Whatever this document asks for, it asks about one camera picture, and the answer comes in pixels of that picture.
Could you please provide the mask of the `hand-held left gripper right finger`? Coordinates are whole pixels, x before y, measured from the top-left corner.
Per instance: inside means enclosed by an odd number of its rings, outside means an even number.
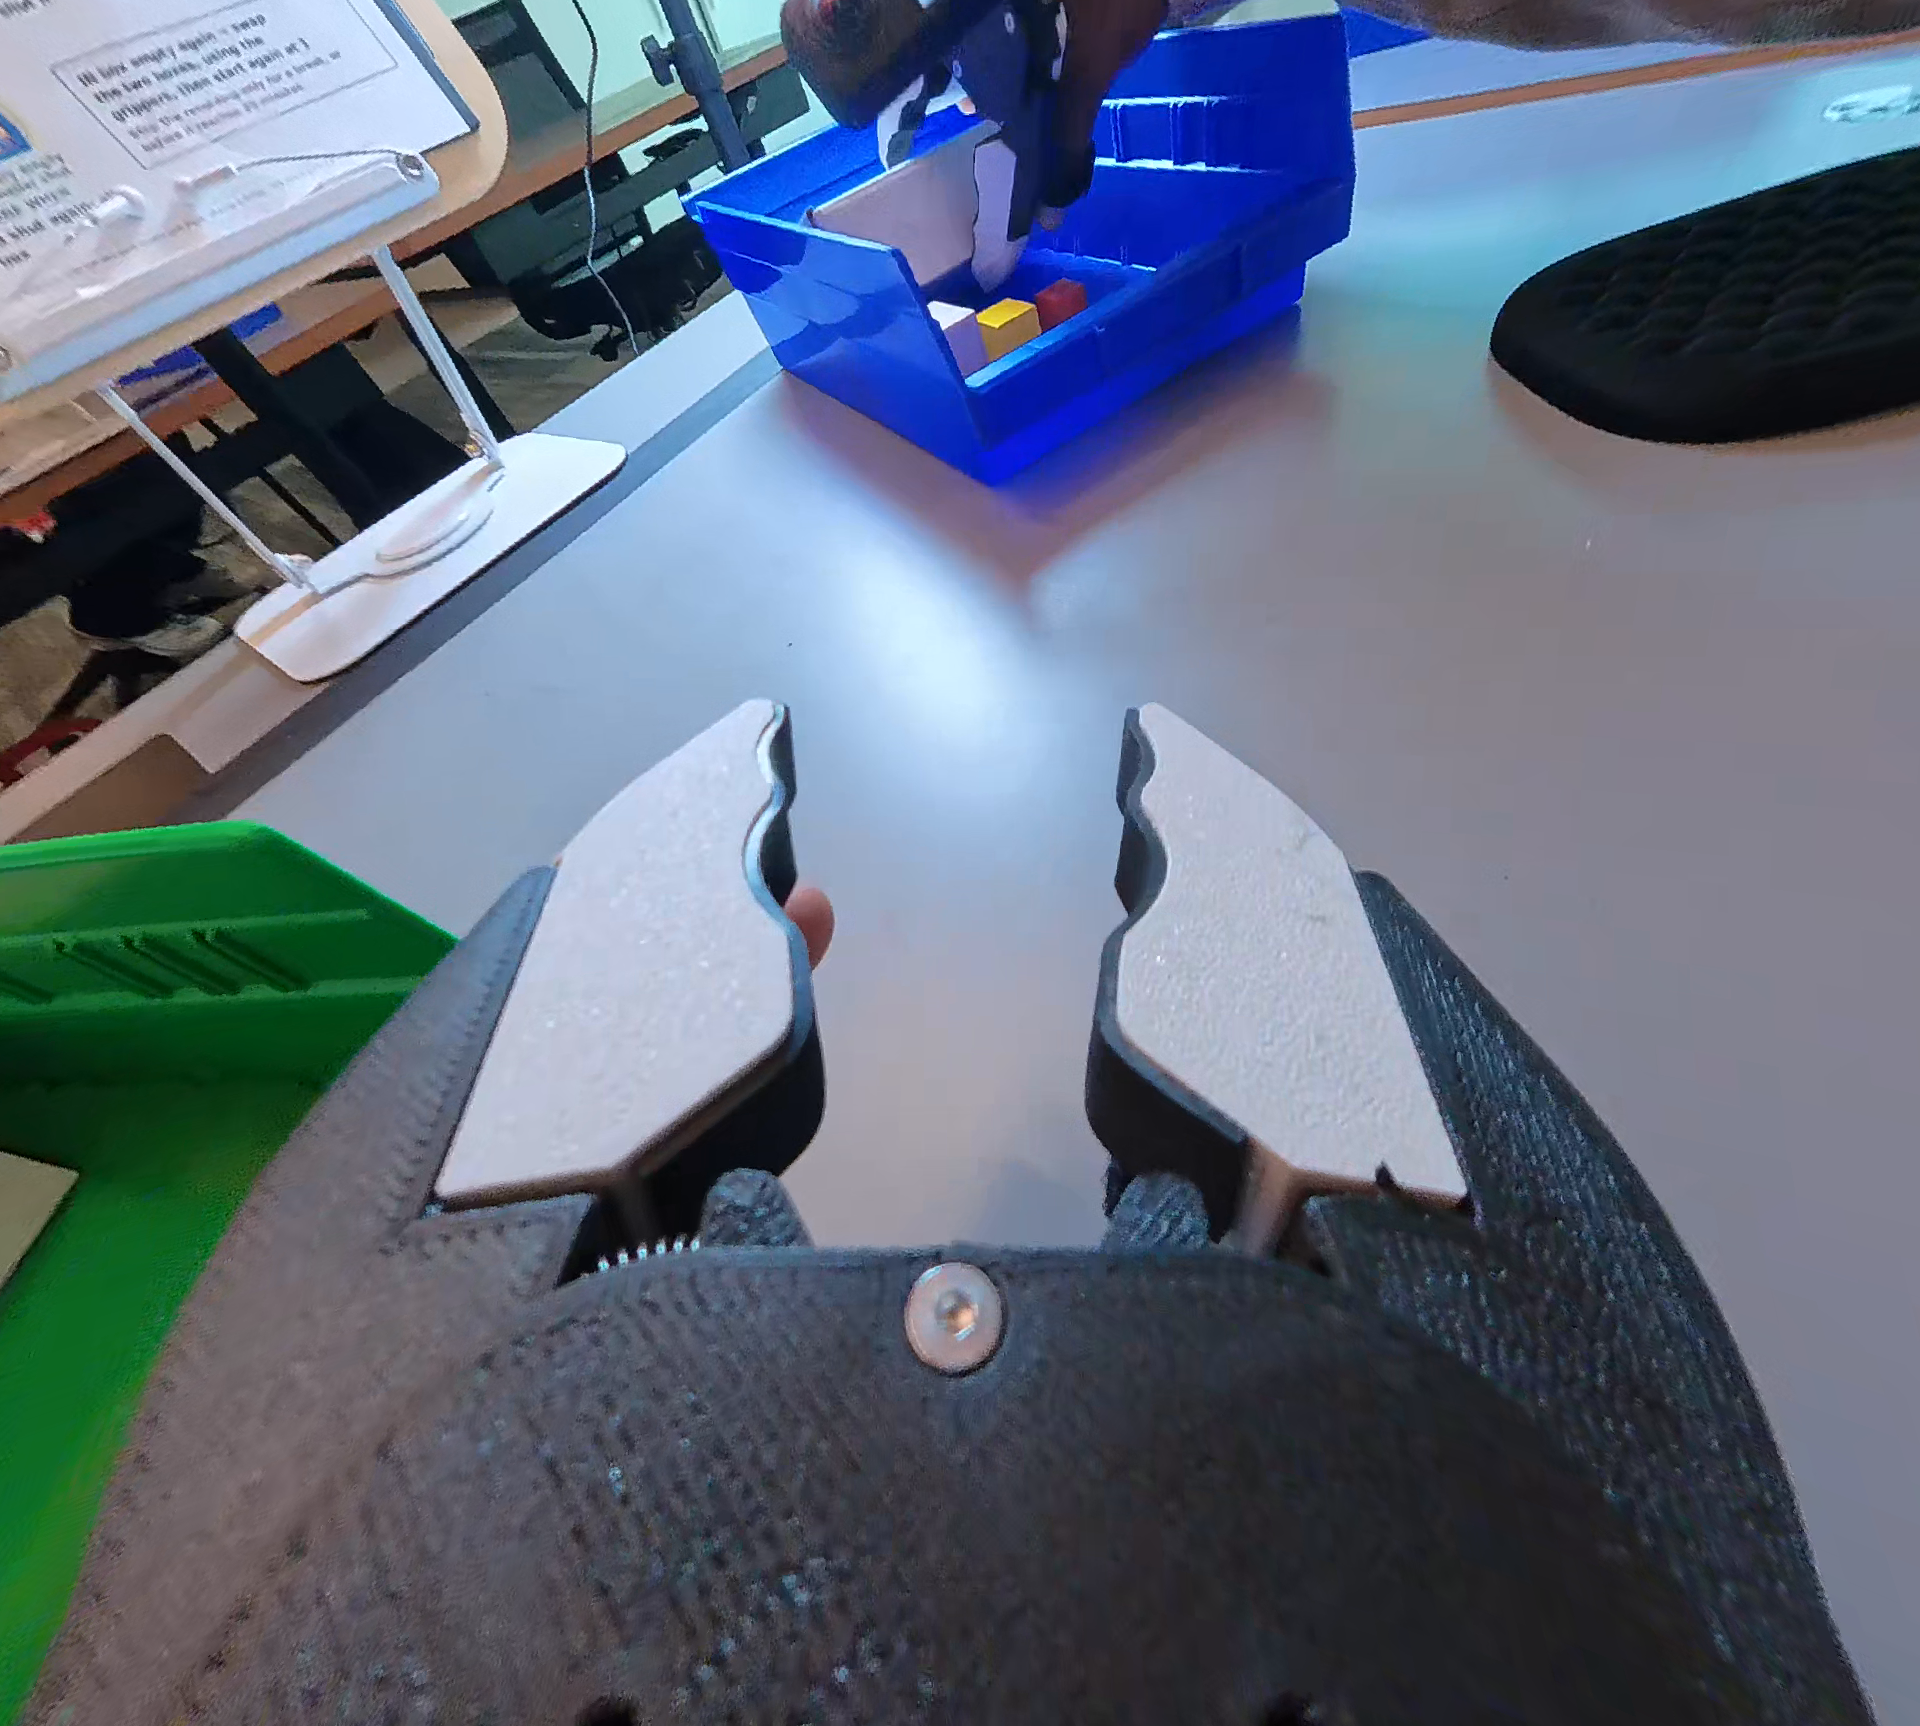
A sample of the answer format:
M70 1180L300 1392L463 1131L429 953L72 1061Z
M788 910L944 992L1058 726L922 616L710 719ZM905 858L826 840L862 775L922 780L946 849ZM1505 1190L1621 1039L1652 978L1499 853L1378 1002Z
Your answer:
M1087 1118L1121 1186L1180 1180L1209 1236L1282 1248L1314 1195L1452 1214L1458 1144L1356 871L1169 707L1122 716L1117 896Z

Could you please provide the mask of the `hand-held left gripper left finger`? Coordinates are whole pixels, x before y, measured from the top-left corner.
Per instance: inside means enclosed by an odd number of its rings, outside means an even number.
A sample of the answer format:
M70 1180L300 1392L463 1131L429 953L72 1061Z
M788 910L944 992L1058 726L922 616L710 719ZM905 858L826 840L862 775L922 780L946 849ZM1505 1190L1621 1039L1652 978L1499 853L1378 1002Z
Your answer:
M433 1200L588 1193L635 1245L697 1235L730 1169L783 1174L826 1104L813 965L784 910L789 710L744 702L553 859Z

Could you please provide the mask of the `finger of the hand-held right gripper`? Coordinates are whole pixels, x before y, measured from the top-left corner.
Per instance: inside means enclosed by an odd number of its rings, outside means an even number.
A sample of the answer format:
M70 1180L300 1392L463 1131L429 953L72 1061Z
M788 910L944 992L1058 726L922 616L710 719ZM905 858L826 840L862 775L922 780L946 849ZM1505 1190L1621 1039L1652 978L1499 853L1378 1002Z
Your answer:
M979 124L972 145L972 277L995 291L1015 271L1040 198L1040 152L998 124Z

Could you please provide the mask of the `white cardboard box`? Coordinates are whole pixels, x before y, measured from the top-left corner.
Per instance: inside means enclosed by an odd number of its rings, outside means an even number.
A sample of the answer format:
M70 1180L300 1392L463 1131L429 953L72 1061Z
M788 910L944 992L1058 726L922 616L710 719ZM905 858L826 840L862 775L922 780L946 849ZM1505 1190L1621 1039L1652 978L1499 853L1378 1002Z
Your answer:
M918 285L974 262L979 182L974 159L998 130L974 121L930 151L806 211L809 228L896 250Z
M14 1281L76 1187L72 1166L2 1151L2 1284Z

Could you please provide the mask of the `blue plastic bin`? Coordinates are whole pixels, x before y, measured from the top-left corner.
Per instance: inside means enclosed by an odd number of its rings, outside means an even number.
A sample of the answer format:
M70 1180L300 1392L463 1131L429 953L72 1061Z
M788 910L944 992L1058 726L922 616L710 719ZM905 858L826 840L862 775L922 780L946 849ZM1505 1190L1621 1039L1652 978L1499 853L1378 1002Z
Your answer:
M1161 34L1102 106L1089 193L995 291L969 268L918 285L896 250L809 228L811 206L881 175L872 130L820 130L692 212L783 368L995 484L1298 301L1350 228L1348 28L1328 13ZM1066 275L1084 315L956 371L928 299L983 308Z

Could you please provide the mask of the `flat white cardboard box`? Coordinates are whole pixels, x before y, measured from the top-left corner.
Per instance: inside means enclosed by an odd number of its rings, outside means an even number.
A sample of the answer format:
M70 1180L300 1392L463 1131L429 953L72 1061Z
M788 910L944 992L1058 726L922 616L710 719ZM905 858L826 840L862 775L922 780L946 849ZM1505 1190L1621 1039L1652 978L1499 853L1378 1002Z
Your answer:
M72 1166L2 1151L2 1284L14 1281L76 1187Z

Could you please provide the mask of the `green plastic bin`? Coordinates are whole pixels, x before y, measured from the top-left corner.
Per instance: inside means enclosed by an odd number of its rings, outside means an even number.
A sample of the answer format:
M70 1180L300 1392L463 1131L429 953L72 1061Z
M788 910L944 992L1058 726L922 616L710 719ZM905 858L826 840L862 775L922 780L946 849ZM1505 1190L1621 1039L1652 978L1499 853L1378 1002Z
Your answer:
M2 853L2 1145L77 1187L2 1294L18 1720L174 1314L314 1099L452 935L246 822Z

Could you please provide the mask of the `black textured mat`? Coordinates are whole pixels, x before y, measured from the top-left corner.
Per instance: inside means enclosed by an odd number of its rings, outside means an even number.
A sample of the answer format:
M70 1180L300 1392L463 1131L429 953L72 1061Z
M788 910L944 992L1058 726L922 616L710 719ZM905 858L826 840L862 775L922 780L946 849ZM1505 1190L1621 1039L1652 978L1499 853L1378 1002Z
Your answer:
M1841 163L1573 253L1488 356L1621 438L1723 447L1918 402L1918 151Z

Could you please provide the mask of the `printed instruction sheet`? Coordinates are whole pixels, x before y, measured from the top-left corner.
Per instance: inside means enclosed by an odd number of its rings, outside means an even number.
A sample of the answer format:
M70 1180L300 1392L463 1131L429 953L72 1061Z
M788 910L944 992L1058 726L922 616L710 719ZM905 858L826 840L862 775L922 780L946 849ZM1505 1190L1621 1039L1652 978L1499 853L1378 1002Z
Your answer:
M479 130L393 0L2 0L2 308L58 373L431 201Z

